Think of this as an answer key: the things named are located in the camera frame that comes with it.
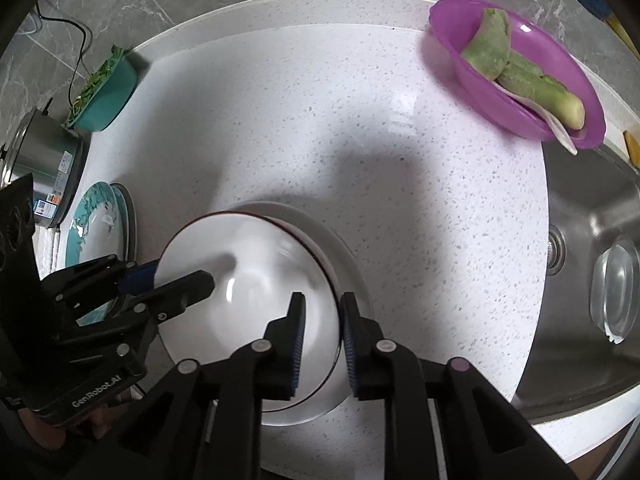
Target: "green radish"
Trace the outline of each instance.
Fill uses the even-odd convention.
[[[498,83],[520,97],[531,99],[555,115],[564,126],[580,130],[584,126],[584,105],[555,78],[537,76],[517,62],[507,63]]]
[[[483,9],[480,28],[460,55],[489,81],[495,80],[509,60],[511,23],[502,9]]]
[[[543,75],[545,75],[545,73],[542,72],[538,65],[536,65],[526,57],[521,56],[513,49],[511,49],[511,52],[509,53],[509,63],[514,64],[515,66],[525,70],[526,72],[532,73],[537,77],[542,77]]]

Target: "stainless steel pot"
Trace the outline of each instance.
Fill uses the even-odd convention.
[[[33,216],[42,227],[57,227],[71,203],[84,166],[84,140],[33,108],[2,148],[4,187],[33,174]]]

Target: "white countertop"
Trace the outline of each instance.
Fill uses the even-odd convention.
[[[143,262],[204,213],[290,203],[354,251],[386,336],[423,358],[465,356],[511,398],[545,279],[542,150],[465,104],[423,33],[434,1],[254,0],[153,38],[130,102],[93,135],[72,210],[97,180],[125,184]],[[589,446],[584,430],[567,437],[578,428],[538,430],[567,459]],[[382,407],[348,399],[264,428],[262,446],[296,478],[381,478]]]

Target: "label sticker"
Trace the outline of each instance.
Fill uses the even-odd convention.
[[[33,212],[36,213],[36,215],[44,216],[44,218],[53,218],[56,209],[58,209],[57,205],[45,202],[44,200],[38,200]]]
[[[62,155],[62,159],[60,160],[60,165],[58,166],[58,171],[62,171],[62,173],[66,173],[69,171],[69,167],[71,163],[74,161],[74,156],[69,152],[65,152]]]
[[[62,197],[58,194],[49,193],[47,195],[47,202],[51,202],[55,205],[60,205],[60,202],[62,202]]]
[[[58,176],[56,177],[56,182],[53,185],[53,194],[62,195],[62,193],[65,190],[67,179],[68,179],[68,175],[66,173],[62,173],[62,171],[58,172]]]

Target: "yellow object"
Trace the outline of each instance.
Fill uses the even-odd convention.
[[[605,21],[607,25],[611,27],[611,30],[613,30],[616,35],[625,43],[625,45],[629,47],[629,50],[633,52],[638,59],[640,59],[640,54],[638,54],[638,50],[634,46],[629,35],[626,33],[626,30],[622,26],[622,23],[620,23],[613,14]]]
[[[640,168],[640,144],[638,144],[636,138],[627,130],[622,132],[622,136],[625,138],[629,160],[636,168]]]

